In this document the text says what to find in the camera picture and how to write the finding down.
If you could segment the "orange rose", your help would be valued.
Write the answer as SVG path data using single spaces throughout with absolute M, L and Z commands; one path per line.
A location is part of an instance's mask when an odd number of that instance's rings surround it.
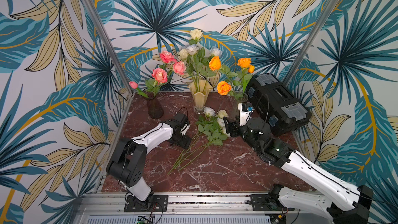
M 228 66 L 223 65 L 219 57 L 212 57 L 208 66 L 213 73 L 216 75 L 225 75 L 228 80 L 233 80 L 238 76 L 237 72 L 234 72 Z
M 238 60 L 238 64 L 237 64 L 240 69 L 238 69 L 236 72 L 238 74 L 238 76 L 236 77 L 235 81 L 237 81 L 239 83 L 239 86 L 237 87 L 237 89 L 241 89 L 243 92 L 243 86 L 242 86 L 242 77 L 243 77 L 243 73 L 242 70 L 243 68 L 248 67 L 251 64 L 251 58 L 240 58 Z
M 229 95 L 235 98 L 239 98 L 243 95 L 243 93 L 236 90 L 238 86 L 239 83 L 235 80 L 231 82 L 221 81 L 217 85 L 217 92 L 220 95 Z

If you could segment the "orange tulip bud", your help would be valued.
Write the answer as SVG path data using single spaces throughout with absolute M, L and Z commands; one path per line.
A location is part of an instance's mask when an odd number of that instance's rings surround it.
M 255 67 L 253 65 L 249 65 L 246 68 L 243 68 L 242 73 L 242 86 L 243 86 L 243 92 L 246 91 L 247 85 L 249 84 L 250 80 L 252 79 L 252 74 L 255 70 Z

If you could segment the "pink rose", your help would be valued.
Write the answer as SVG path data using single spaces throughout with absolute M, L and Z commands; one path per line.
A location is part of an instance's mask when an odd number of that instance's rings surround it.
M 184 62 L 182 62 L 182 61 L 173 62 L 171 65 L 171 69 L 167 73 L 168 81 L 170 81 L 172 79 L 173 74 L 184 75 L 186 69 L 187 69 L 187 67 Z
M 155 97 L 161 87 L 168 82 L 167 72 L 162 68 L 156 68 L 152 72 L 152 78 L 146 80 L 147 92 Z
M 168 52 L 168 51 L 161 52 L 160 58 L 161 58 L 161 61 L 163 62 L 163 64 L 160 65 L 160 68 L 162 68 L 162 69 L 171 68 L 174 65 L 174 63 L 177 61 L 175 59 L 175 56 L 171 52 Z

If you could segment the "pink tulip bud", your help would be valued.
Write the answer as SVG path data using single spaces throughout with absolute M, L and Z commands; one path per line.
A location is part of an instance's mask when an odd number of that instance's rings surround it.
M 136 90 L 137 93 L 145 98 L 149 98 L 149 96 L 139 87 L 138 83 L 136 82 L 129 82 L 129 85 L 132 89 Z

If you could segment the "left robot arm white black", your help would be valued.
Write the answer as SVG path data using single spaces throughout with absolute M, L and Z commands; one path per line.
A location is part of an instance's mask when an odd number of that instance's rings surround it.
M 191 138 L 186 135 L 188 116 L 177 113 L 148 132 L 134 138 L 121 138 L 110 157 L 106 172 L 121 182 L 133 197 L 146 202 L 153 194 L 143 178 L 146 156 L 161 143 L 188 149 Z

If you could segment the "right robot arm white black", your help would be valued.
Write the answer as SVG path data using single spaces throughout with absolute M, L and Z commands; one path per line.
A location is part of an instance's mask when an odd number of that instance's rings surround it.
M 267 197 L 283 208 L 295 208 L 323 217 L 335 224 L 366 224 L 373 191 L 345 182 L 317 166 L 288 143 L 273 138 L 269 124 L 261 118 L 243 123 L 225 117 L 226 132 L 240 136 L 265 163 L 280 168 L 319 191 L 310 194 L 274 185 Z

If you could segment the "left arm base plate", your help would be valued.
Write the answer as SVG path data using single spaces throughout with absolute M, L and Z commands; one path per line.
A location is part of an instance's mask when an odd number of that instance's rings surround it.
M 140 201 L 131 194 L 125 197 L 124 212 L 143 213 L 143 212 L 165 212 L 168 206 L 168 195 L 150 195 L 147 200 Z

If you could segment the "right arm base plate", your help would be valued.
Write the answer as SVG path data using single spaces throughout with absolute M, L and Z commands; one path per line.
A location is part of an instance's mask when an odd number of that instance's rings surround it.
M 283 206 L 275 196 L 269 195 L 250 195 L 250 199 L 246 201 L 246 204 L 252 206 L 253 211 L 293 211 L 294 208 L 286 208 Z

